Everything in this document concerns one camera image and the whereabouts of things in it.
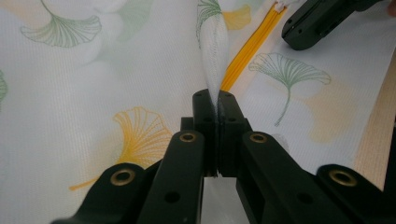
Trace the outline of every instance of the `ginkgo leaf print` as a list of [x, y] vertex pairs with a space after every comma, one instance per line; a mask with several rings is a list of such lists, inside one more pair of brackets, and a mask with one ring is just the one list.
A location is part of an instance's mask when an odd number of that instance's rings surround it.
[[119, 41], [129, 40], [149, 19], [153, 0], [129, 0], [119, 13], [124, 23]]
[[21, 32], [35, 42], [72, 48], [92, 41], [102, 29], [99, 18], [96, 16], [91, 16], [86, 20], [69, 20], [53, 14], [42, 0], [41, 3], [51, 16], [50, 22], [38, 29], [21, 28]]
[[223, 12], [225, 24], [229, 30], [240, 30], [250, 23], [250, 7], [243, 5], [235, 11]]
[[307, 80], [315, 80], [327, 85], [332, 80], [328, 74], [316, 69], [314, 66], [286, 58], [278, 53], [260, 53], [256, 55], [253, 62], [248, 66], [248, 69], [250, 71], [261, 72], [279, 81], [288, 91], [288, 99], [275, 126], [278, 126], [285, 116], [290, 102], [291, 87], [294, 84]]
[[[116, 164], [129, 162], [143, 168], [160, 160], [168, 147], [172, 133], [166, 128], [162, 117], [139, 106], [114, 116], [121, 126], [123, 147]], [[69, 187], [80, 189], [93, 184], [98, 177]]]
[[198, 3], [198, 21], [196, 35], [198, 43], [201, 42], [201, 27], [204, 22], [212, 16], [220, 15], [221, 9], [217, 0], [200, 0]]
[[7, 84], [3, 79], [3, 72], [0, 70], [0, 110], [1, 110], [1, 102], [6, 97], [8, 88]]

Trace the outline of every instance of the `white fabric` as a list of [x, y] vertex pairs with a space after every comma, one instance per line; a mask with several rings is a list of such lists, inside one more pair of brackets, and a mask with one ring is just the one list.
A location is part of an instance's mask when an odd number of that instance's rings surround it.
[[[209, 88], [216, 101], [227, 63], [274, 2], [220, 1], [219, 7], [215, 0], [0, 1], [0, 223], [70, 217], [91, 185], [70, 187], [122, 160], [146, 167], [146, 159], [158, 160], [180, 118], [191, 116], [191, 96]], [[209, 17], [199, 16], [204, 3], [211, 6]], [[331, 141], [312, 141], [313, 113], [301, 103], [320, 95], [323, 84], [296, 84], [278, 127], [284, 86], [247, 67], [232, 88], [253, 128], [274, 135], [311, 172], [323, 163], [353, 162], [396, 43], [387, 3], [354, 14], [299, 52], [280, 39], [285, 20], [299, 6], [290, 5], [258, 51], [326, 71], [332, 78], [326, 87], [346, 92], [345, 101], [332, 104], [345, 108], [340, 115], [351, 121]], [[245, 12], [245, 25], [227, 32], [220, 13], [237, 9]], [[310, 104], [326, 102], [324, 97]], [[132, 132], [129, 124], [148, 136], [161, 132], [155, 145], [161, 149], [144, 160], [144, 148], [130, 151], [125, 143], [132, 140], [124, 136]], [[234, 179], [206, 180], [202, 223], [248, 223]]]

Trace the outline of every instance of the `yellow zipper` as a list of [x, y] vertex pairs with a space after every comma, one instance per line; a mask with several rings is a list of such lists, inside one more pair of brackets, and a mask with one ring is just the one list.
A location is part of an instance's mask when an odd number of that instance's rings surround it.
[[275, 5], [271, 7], [264, 20], [262, 21], [262, 24], [260, 24], [259, 28], [257, 28], [257, 30], [250, 37], [250, 39], [245, 43], [244, 47], [239, 50], [230, 65], [228, 65], [227, 71], [225, 72], [225, 77], [220, 87], [223, 91], [230, 90], [235, 81], [241, 75], [242, 71], [248, 65], [250, 59], [262, 46], [262, 43], [265, 41], [267, 36], [271, 34], [274, 27], [277, 25], [280, 18], [282, 18], [285, 11], [286, 8], [278, 13], [277, 11], [275, 11]]

